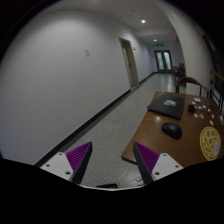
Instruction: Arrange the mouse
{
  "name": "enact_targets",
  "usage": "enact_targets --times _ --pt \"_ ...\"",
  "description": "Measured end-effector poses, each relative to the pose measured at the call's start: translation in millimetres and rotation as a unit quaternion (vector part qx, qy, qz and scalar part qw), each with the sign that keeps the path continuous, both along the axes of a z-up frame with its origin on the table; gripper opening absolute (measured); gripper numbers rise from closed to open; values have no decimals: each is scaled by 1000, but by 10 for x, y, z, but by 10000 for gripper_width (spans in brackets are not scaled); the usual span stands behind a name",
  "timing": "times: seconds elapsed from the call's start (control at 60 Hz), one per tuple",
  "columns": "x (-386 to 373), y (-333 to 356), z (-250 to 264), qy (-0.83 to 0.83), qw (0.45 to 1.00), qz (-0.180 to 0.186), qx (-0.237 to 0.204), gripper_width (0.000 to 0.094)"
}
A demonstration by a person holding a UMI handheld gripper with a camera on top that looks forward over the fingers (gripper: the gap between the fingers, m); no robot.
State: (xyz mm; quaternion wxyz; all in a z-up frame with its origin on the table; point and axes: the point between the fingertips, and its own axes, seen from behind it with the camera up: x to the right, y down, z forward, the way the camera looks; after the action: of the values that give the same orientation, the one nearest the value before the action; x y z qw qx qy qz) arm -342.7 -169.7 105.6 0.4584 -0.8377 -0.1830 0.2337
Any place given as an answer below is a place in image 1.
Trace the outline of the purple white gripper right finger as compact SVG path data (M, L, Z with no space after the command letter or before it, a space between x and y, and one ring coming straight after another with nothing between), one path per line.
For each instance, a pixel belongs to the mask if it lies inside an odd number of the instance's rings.
M145 185L182 169L169 154L158 154L137 142L133 143L133 153Z

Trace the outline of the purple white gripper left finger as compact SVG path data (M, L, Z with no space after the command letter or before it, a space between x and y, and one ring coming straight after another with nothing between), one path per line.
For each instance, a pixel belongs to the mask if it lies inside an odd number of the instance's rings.
M68 153L58 152L41 168L65 180L80 184L92 151L92 142L87 142Z

